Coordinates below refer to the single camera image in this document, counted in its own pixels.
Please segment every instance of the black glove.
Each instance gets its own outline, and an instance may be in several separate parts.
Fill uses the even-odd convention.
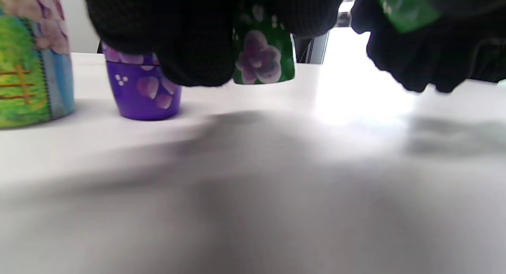
[[[448,8],[453,1],[456,7],[466,2],[447,0]],[[352,27],[357,33],[370,32],[367,55],[404,88],[423,92],[432,83],[439,92],[449,93],[466,78],[490,80],[506,72],[506,67],[492,64],[499,59],[499,52],[477,53],[484,45],[506,43],[506,7],[488,12],[491,5],[480,4],[475,14],[469,9],[467,17],[443,15],[428,26],[401,34],[387,20],[378,0],[356,0],[351,11]]]
[[[232,15],[240,0],[86,0],[99,36],[128,54],[156,53],[179,85],[219,86],[232,76]],[[343,0],[266,0],[299,37],[326,33]]]

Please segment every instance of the white tabletop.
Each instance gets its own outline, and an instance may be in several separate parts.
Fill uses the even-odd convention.
[[[0,131],[0,273],[506,272],[506,89],[405,92],[366,38],[157,122],[74,54],[76,113]]]

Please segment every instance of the green object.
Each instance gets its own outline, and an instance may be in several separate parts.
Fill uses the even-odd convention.
[[[408,33],[438,20],[441,13],[427,0],[379,0],[385,15],[399,33]]]
[[[0,128],[74,111],[74,81],[60,0],[0,0]]]
[[[279,83],[295,78],[293,38],[263,4],[262,0],[244,0],[234,15],[235,83]]]

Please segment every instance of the purple nesting doll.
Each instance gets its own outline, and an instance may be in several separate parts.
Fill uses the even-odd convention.
[[[179,112],[181,87],[163,75],[156,55],[123,54],[105,43],[102,51],[112,93],[123,117],[157,121]]]

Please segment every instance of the white wall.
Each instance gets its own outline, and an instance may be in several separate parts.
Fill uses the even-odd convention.
[[[88,19],[84,0],[62,0],[70,50],[78,53],[96,53],[99,38]]]

